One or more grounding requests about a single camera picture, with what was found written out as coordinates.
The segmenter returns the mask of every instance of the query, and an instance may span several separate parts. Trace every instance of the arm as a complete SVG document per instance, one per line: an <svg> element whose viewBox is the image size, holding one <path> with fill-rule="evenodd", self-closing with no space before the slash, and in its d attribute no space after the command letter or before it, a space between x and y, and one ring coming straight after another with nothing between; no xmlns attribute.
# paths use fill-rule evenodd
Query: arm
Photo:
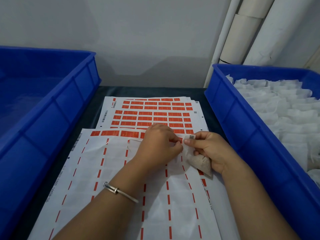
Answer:
<svg viewBox="0 0 320 240"><path fill-rule="evenodd" d="M169 140L176 141L170 147ZM167 126L150 126L134 158L109 182L137 198L148 174L165 165L182 151L179 138ZM121 194L103 189L58 234L60 239L120 239L126 231L135 203Z"/></svg>
<svg viewBox="0 0 320 240"><path fill-rule="evenodd" d="M241 239L299 239L252 169L220 135L198 132L196 140L185 143L210 157L221 173Z"/></svg>

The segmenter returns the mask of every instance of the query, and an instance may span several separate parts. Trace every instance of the table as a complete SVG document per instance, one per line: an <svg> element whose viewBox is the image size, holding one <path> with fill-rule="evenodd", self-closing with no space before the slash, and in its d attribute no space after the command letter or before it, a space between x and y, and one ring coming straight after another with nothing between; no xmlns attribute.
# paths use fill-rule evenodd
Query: table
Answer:
<svg viewBox="0 0 320 240"><path fill-rule="evenodd" d="M225 140L226 136L214 115L205 95L205 88L148 88L148 87L110 87L100 86L83 112L79 121L72 130L68 140L58 153L55 161L50 167L39 186L36 194L22 214L10 239L27 239L38 215L44 205L81 129L94 129L97 125L105 96L115 97L191 97L192 100L199 101L204 118L211 132L220 134Z"/></svg>

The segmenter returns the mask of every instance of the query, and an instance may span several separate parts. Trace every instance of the blue plastic bin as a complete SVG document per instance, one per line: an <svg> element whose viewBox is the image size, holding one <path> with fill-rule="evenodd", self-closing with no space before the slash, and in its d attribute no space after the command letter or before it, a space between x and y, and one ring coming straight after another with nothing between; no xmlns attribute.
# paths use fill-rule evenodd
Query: blue plastic bin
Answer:
<svg viewBox="0 0 320 240"><path fill-rule="evenodd" d="M0 46L0 239L101 82L94 52Z"/></svg>
<svg viewBox="0 0 320 240"><path fill-rule="evenodd" d="M320 238L320 190L226 75L270 81L302 81L320 97L320 75L306 69L214 64L205 91L230 145L253 169L274 204L302 239Z"/></svg>

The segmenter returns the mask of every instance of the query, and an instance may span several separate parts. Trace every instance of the forearm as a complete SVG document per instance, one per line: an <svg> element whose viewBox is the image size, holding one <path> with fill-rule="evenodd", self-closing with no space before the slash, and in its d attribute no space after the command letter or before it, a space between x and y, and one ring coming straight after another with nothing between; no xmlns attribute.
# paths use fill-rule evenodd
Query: forearm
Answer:
<svg viewBox="0 0 320 240"><path fill-rule="evenodd" d="M227 164L222 177L242 240L299 239L240 157Z"/></svg>
<svg viewBox="0 0 320 240"><path fill-rule="evenodd" d="M133 159L109 184L136 198L147 171ZM103 189L54 239L119 239L126 230L134 206L135 202L127 197Z"/></svg>

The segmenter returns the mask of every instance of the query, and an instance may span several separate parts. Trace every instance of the silver bangle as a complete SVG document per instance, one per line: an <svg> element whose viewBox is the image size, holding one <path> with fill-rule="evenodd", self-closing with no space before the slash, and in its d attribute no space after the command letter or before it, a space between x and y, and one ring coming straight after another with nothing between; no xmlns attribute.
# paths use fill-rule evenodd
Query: silver bangle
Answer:
<svg viewBox="0 0 320 240"><path fill-rule="evenodd" d="M111 186L110 184L108 184L108 182L104 182L103 187L106 188L107 190L111 191L115 195L117 193L120 193L123 196L129 198L130 200L134 201L135 203L139 203L139 201L137 199L131 197L130 195L126 194L125 192L122 192L121 190L119 190L119 188L115 188L115 187Z"/></svg>

